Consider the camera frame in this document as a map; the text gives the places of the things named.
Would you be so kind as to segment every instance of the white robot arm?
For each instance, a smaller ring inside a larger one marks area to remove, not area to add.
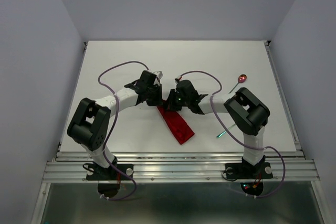
[[[118,110],[122,111],[144,101],[150,106],[162,105],[161,78],[160,71],[143,71],[139,80],[125,85],[116,93],[119,100]],[[103,168],[109,167],[103,156],[104,151],[110,162],[116,162],[116,157],[103,144],[107,136],[109,119],[115,115],[116,110],[117,102],[113,95],[96,100],[84,98],[80,101],[67,131],[68,135],[87,151],[93,161]]]
[[[181,110],[187,106],[196,114],[229,113],[244,135],[243,160],[250,165],[257,165],[264,158],[263,136],[264,126],[270,115],[268,108],[248,89],[241,88],[236,93],[217,94],[211,97],[199,94],[189,80],[177,81],[176,89],[172,89],[167,99],[166,108]]]

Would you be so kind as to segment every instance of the white table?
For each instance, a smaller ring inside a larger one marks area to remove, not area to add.
[[[119,63],[138,60],[151,70],[163,72],[161,80],[163,98],[175,87],[174,78],[190,70],[203,70],[216,76],[227,93],[237,83],[240,74],[247,87],[271,111],[265,129],[264,145],[271,145],[282,152],[295,152],[295,144],[288,124],[274,74],[262,41],[90,41],[80,70],[75,95],[71,104],[66,128],[81,99],[97,99],[110,94],[100,86],[97,77],[107,68]],[[103,81],[116,91],[139,78],[144,68],[130,64],[112,70]],[[217,83],[200,73],[189,74],[184,79],[192,81],[199,93],[212,93]],[[119,114],[114,132],[109,140],[111,152],[242,152],[243,148],[228,134],[216,139],[223,131],[213,114],[197,115],[184,108],[180,115],[193,129],[195,135],[184,145],[174,138],[158,110],[145,103],[128,108]],[[221,114],[227,126],[234,122],[228,114]],[[235,127],[232,133],[243,140]],[[84,149],[66,133],[61,141],[61,152],[83,152]]]

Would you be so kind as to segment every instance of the red cloth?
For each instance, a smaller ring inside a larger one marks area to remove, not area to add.
[[[166,111],[163,107],[158,107],[163,119],[166,121],[170,131],[176,140],[182,145],[187,142],[195,133],[176,111]]]

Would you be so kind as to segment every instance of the green marker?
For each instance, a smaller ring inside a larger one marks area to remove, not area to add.
[[[236,124],[231,125],[229,128],[227,128],[228,130],[231,130],[234,126],[236,126]],[[220,135],[216,136],[216,138],[220,138],[221,136],[223,136],[226,133],[226,131],[223,131]]]

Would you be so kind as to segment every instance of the glass panel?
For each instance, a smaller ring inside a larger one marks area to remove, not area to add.
[[[267,193],[278,183],[264,185]],[[143,184],[128,200],[106,201],[97,184],[54,184],[42,223],[323,223],[310,182],[286,182],[265,199],[233,190],[240,184]]]

